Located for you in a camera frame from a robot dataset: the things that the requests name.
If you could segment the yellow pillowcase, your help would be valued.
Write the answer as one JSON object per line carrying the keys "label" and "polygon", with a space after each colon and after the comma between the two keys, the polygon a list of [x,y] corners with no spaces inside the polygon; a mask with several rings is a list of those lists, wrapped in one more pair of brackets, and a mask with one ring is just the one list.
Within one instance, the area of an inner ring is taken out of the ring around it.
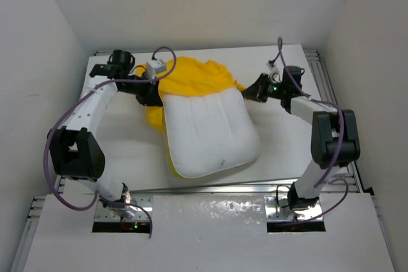
{"label": "yellow pillowcase", "polygon": [[239,83],[226,66],[216,61],[200,62],[191,57],[179,57],[166,63],[166,71],[159,73],[158,94],[183,97],[201,97],[230,88],[240,92],[246,87]]}

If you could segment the white pillow with yellow edge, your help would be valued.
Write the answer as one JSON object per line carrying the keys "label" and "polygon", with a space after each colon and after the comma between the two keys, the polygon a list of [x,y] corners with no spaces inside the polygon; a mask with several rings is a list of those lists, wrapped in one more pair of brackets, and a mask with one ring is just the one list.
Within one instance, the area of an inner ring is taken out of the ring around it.
{"label": "white pillow with yellow edge", "polygon": [[168,94],[163,122],[168,163],[181,178],[212,175],[260,156],[259,134],[234,87],[206,96]]}

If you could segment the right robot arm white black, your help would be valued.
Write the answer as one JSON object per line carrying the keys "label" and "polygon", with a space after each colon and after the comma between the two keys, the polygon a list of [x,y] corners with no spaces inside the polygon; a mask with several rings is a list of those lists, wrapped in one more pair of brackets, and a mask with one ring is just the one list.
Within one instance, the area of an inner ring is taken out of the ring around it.
{"label": "right robot arm white black", "polygon": [[261,74],[242,95],[251,101],[265,103],[277,99],[285,111],[311,126],[310,153],[312,160],[303,175],[289,188],[287,207],[299,210],[319,200],[323,186],[339,168],[345,168],[360,157],[360,140],[356,116],[334,103],[318,101],[302,92],[304,69],[284,68],[282,80],[274,74]]}

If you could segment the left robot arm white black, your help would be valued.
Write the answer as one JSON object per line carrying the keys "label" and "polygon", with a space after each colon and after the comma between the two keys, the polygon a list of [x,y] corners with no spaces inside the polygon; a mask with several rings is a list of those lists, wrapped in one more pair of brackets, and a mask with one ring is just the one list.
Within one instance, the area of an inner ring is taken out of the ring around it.
{"label": "left robot arm white black", "polygon": [[105,64],[95,64],[89,73],[83,96],[57,120],[48,132],[43,153],[43,170],[47,185],[54,196],[72,210],[74,206],[57,191],[50,172],[77,181],[94,194],[96,201],[120,213],[134,204],[125,183],[106,168],[106,157],[96,140],[96,132],[113,97],[123,92],[136,97],[144,106],[161,106],[159,81],[175,69],[152,56],[141,76],[135,74],[136,61],[132,53],[114,50]]}

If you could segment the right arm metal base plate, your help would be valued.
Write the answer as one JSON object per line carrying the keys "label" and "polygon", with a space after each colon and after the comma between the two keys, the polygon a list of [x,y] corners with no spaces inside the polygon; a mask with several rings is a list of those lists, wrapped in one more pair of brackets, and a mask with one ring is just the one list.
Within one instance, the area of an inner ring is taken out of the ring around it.
{"label": "right arm metal base plate", "polygon": [[290,209],[286,196],[265,196],[266,230],[268,233],[325,232],[321,203],[306,208]]}

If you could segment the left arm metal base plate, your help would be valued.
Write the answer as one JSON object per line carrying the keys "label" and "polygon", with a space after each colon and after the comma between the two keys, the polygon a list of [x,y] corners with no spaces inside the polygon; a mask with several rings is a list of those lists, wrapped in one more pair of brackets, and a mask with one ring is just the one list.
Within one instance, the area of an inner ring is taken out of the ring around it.
{"label": "left arm metal base plate", "polygon": [[152,215],[152,196],[133,195],[131,196],[131,203],[142,208],[127,206],[124,211],[114,211],[106,204],[99,202],[94,214],[92,232],[148,234],[150,232],[150,220],[144,210]]}

